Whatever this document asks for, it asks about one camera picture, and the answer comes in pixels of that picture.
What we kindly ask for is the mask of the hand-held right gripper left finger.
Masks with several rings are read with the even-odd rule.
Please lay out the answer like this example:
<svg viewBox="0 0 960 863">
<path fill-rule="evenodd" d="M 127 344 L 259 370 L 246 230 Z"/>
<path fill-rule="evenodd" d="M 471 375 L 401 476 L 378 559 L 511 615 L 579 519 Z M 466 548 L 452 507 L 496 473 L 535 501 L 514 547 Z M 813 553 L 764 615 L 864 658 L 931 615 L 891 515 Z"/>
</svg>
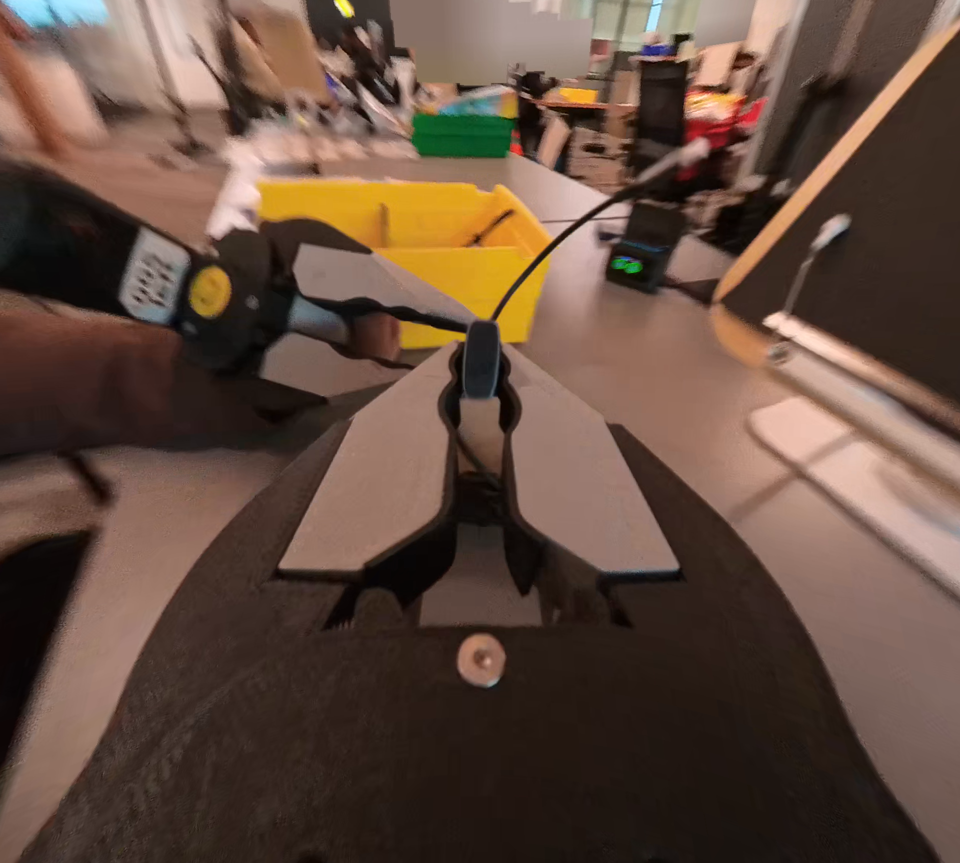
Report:
<svg viewBox="0 0 960 863">
<path fill-rule="evenodd" d="M 457 448 L 450 342 L 359 410 L 281 557 L 283 578 L 421 600 L 450 569 Z"/>
</svg>

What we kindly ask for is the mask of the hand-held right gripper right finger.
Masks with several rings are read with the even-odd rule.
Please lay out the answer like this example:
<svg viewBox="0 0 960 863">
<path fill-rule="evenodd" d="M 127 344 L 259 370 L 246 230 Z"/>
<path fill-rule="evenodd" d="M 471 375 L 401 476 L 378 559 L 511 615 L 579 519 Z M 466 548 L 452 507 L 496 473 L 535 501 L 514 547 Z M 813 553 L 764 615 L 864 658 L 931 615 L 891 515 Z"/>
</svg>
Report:
<svg viewBox="0 0 960 863">
<path fill-rule="evenodd" d="M 501 349 L 503 540 L 521 594 L 674 580 L 678 557 L 604 417 L 515 347 Z"/>
</svg>

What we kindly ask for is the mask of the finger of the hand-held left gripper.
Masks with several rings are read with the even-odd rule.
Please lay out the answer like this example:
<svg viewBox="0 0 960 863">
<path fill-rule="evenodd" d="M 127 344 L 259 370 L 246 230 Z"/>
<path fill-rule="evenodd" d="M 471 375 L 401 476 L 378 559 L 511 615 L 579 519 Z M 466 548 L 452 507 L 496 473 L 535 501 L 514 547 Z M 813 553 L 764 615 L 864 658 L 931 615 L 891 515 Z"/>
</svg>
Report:
<svg viewBox="0 0 960 863">
<path fill-rule="evenodd" d="M 476 322 L 465 305 L 375 252 L 301 245 L 293 279 L 288 332 L 331 345 L 345 346 L 351 322 L 372 314 L 457 333 Z"/>
<path fill-rule="evenodd" d="M 397 377 L 413 365 L 378 362 L 344 355 L 328 345 L 273 345 L 259 368 L 259 377 Z"/>
</svg>

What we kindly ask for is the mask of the person's left hand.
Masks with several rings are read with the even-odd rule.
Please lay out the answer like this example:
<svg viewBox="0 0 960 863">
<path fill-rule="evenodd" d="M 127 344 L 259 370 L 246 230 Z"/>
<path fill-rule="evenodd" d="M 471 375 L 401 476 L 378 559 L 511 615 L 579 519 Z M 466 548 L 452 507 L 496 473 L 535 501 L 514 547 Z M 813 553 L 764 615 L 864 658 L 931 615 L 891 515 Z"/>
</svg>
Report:
<svg viewBox="0 0 960 863">
<path fill-rule="evenodd" d="M 396 362 L 401 354 L 402 325 L 385 313 L 369 313 L 351 319 L 349 350 L 369 360 Z"/>
</svg>

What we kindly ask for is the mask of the yellow plastic bin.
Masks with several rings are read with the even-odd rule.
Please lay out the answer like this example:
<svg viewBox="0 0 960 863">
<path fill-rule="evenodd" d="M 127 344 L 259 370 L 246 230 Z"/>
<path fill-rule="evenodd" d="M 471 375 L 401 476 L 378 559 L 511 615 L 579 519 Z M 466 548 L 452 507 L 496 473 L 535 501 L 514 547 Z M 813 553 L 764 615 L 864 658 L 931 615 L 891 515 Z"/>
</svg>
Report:
<svg viewBox="0 0 960 863">
<path fill-rule="evenodd" d="M 302 245 L 376 253 L 488 320 L 515 280 L 550 242 L 540 220 L 510 189 L 472 184 L 360 178 L 261 178 L 261 232 L 279 246 Z M 470 237 L 513 209 L 480 246 Z M 406 350 L 436 349 L 461 333 L 405 322 Z"/>
</svg>

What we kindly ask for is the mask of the green plastic bin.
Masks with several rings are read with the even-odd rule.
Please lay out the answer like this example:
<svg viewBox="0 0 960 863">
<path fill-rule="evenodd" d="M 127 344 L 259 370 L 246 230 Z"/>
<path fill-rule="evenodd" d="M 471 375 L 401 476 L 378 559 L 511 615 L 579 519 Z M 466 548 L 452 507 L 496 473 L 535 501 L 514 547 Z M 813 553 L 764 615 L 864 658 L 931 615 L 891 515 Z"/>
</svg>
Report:
<svg viewBox="0 0 960 863">
<path fill-rule="evenodd" d="M 504 159 L 516 121 L 495 115 L 415 113 L 411 142 L 421 158 Z"/>
</svg>

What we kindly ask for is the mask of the colourful printed box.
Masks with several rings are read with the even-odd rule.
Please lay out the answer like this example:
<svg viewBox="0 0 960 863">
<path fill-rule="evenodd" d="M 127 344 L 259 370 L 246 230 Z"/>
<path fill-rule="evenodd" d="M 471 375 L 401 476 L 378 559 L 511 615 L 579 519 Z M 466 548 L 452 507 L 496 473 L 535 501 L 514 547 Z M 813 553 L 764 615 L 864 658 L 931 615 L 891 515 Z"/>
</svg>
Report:
<svg viewBox="0 0 960 863">
<path fill-rule="evenodd" d="M 437 114 L 516 120 L 519 116 L 519 98 L 510 86 L 491 84 L 469 90 L 439 105 Z"/>
</svg>

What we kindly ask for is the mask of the small black display device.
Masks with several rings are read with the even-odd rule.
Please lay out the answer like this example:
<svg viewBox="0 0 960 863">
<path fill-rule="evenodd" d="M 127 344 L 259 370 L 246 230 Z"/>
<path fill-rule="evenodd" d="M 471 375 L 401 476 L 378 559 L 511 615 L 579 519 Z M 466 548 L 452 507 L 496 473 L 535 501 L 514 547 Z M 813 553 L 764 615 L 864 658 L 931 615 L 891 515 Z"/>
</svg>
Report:
<svg viewBox="0 0 960 863">
<path fill-rule="evenodd" d="M 608 239 L 604 280 L 641 293 L 656 293 L 687 227 L 687 217 L 678 204 L 636 202 L 625 227 Z"/>
</svg>

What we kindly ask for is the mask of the black office chair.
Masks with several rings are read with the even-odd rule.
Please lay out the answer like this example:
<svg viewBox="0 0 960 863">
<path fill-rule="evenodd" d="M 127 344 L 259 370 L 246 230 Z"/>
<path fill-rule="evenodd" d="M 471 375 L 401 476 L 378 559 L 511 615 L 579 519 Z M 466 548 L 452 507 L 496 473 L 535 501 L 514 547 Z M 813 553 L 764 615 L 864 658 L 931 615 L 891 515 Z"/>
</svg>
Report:
<svg viewBox="0 0 960 863">
<path fill-rule="evenodd" d="M 640 63 L 638 105 L 627 159 L 632 177 L 684 144 L 688 73 L 686 61 Z"/>
</svg>

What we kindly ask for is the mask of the person's dark clothed torso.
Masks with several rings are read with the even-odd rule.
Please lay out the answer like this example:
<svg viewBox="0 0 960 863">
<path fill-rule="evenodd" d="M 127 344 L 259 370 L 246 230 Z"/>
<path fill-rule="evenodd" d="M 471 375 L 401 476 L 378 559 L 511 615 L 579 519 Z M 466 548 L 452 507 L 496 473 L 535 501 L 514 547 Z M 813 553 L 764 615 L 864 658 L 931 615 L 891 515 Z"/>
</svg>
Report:
<svg viewBox="0 0 960 863">
<path fill-rule="evenodd" d="M 34 684 L 93 538 L 90 529 L 51 536 L 2 557 L 2 764 L 14 747 Z"/>
</svg>

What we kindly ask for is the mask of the red fabric item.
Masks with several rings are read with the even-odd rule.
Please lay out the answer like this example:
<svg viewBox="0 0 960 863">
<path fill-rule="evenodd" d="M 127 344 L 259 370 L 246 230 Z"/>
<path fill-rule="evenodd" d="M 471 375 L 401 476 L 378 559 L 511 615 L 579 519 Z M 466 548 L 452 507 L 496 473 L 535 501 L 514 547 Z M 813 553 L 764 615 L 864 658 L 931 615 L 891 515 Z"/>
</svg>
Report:
<svg viewBox="0 0 960 863">
<path fill-rule="evenodd" d="M 678 181 L 722 180 L 731 161 L 745 151 L 768 99 L 735 92 L 689 91 L 685 98 L 683 140 L 690 143 L 703 138 L 709 152 L 701 161 L 681 170 Z"/>
</svg>

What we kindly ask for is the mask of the black table mat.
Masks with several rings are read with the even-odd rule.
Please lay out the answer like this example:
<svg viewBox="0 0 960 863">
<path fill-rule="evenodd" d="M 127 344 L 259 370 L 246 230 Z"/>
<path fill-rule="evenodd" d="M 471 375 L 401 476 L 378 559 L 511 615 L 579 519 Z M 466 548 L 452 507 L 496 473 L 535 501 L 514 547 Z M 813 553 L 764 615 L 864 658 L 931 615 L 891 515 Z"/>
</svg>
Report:
<svg viewBox="0 0 960 863">
<path fill-rule="evenodd" d="M 721 279 L 721 346 L 761 366 L 765 325 L 824 224 L 844 233 L 811 264 L 790 318 L 822 359 L 958 438 L 959 26 L 925 41 L 798 185 Z"/>
</svg>

